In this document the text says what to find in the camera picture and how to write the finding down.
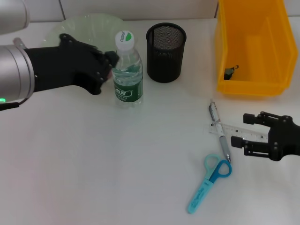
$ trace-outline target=ruler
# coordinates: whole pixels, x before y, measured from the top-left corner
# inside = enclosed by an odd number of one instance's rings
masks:
[[[230,125],[222,124],[223,131],[226,136],[236,136],[236,137],[242,137],[244,140],[252,141],[252,142],[264,142],[268,143],[268,134],[259,133],[253,130],[243,129],[240,127],[233,127]],[[218,134],[216,123],[212,122],[210,124],[210,133],[212,134]]]

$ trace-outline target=water bottle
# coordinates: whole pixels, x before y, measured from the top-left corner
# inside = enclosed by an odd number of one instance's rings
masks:
[[[139,105],[143,99],[143,64],[135,49],[135,39],[130,31],[121,31],[115,38],[120,57],[112,69],[117,102],[122,106]]]

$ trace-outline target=bottle cap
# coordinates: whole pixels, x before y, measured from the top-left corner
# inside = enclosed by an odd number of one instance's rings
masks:
[[[116,46],[120,51],[129,51],[135,46],[135,38],[130,31],[120,31],[116,35]]]

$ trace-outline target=yellow storage bin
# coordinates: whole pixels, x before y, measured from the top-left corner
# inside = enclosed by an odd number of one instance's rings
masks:
[[[284,0],[219,0],[217,90],[275,96],[289,87],[298,58]],[[238,65],[230,80],[226,68]]]

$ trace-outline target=white tabletop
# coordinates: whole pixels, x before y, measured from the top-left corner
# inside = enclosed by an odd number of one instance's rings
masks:
[[[300,18],[290,21],[300,46]],[[205,176],[204,158],[223,157],[208,133],[210,98],[226,124],[266,132],[243,124],[244,113],[266,111],[300,125],[300,65],[281,96],[227,98],[216,92],[216,20],[176,20],[187,33],[181,76],[157,83],[147,75],[145,35],[158,22],[129,22],[144,62],[140,107],[117,108],[109,81],[99,96],[65,87],[1,112],[0,224],[299,224],[299,156],[273,162],[231,148],[232,175],[217,180],[195,214],[187,206]],[[0,44],[19,36],[37,47],[55,25],[33,23]]]

